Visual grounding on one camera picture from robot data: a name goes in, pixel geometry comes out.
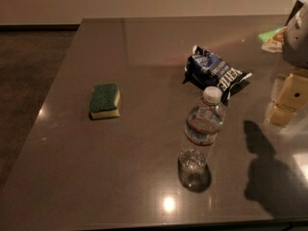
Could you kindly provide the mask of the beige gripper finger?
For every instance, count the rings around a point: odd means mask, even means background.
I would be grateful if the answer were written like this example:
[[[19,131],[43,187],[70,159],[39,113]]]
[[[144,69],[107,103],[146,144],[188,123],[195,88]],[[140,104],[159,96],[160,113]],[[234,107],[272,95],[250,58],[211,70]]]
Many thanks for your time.
[[[273,83],[269,123],[284,127],[308,104],[308,70],[278,76]]]

